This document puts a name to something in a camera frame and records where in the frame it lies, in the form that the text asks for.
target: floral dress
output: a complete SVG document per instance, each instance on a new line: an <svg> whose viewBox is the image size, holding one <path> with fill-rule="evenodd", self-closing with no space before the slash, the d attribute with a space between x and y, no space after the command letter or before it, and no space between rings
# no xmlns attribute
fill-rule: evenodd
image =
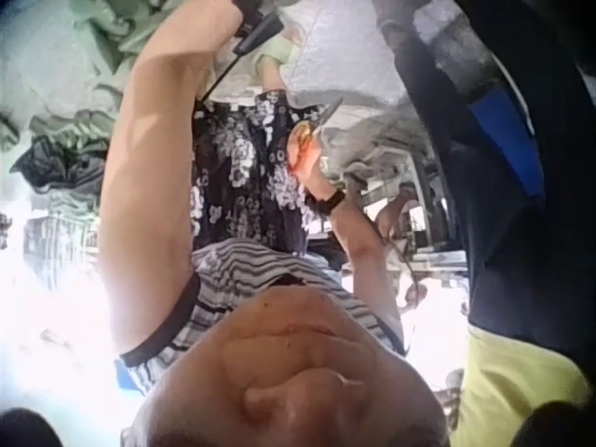
<svg viewBox="0 0 596 447"><path fill-rule="evenodd" d="M255 105L197 103L191 188L193 250L248 237L276 251L304 254L314 212L288 171L286 145L322 106L298 109L284 90L258 95Z"/></svg>

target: yellow shirt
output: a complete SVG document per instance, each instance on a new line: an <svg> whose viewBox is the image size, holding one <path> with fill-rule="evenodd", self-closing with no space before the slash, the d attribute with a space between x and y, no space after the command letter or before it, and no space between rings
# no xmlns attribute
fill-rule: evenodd
<svg viewBox="0 0 596 447"><path fill-rule="evenodd" d="M470 326L452 447L508 447L536 407L553 400L583 404L591 392L568 358Z"/></svg>

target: black watch strap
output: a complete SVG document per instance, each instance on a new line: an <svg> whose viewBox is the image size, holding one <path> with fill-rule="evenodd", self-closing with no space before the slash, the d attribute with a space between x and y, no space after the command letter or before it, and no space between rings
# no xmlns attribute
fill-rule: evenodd
<svg viewBox="0 0 596 447"><path fill-rule="evenodd" d="M332 211L335 210L335 207L342 203L344 199L344 191L338 189L337 191L335 191L333 196L329 198L329 200L320 200L319 202L317 202L318 212L320 212L325 217L329 217Z"/></svg>

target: black and white striped shirt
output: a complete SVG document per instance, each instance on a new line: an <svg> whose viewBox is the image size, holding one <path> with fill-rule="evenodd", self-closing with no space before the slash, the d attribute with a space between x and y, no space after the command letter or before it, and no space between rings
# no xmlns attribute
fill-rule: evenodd
<svg viewBox="0 0 596 447"><path fill-rule="evenodd" d="M332 298L385 347L403 354L395 334L369 308L306 258L272 251L251 239L228 239L193 253L196 274L166 321L144 343L122 356L146 393L200 336L245 300L293 277Z"/></svg>

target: wristwatch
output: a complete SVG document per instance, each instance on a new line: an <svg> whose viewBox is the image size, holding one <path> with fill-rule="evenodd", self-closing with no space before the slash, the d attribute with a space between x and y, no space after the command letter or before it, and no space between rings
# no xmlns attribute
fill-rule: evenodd
<svg viewBox="0 0 596 447"><path fill-rule="evenodd" d="M328 200L319 200L317 202L317 209L318 212L325 216L329 217L335 208L344 201L345 194L344 191L338 189L333 193L333 196L329 197Z"/></svg>
<svg viewBox="0 0 596 447"><path fill-rule="evenodd" d="M236 37L246 37L250 30L259 22L263 15L259 12L262 0L232 0L240 12L242 12L242 25L238 28Z"/></svg>

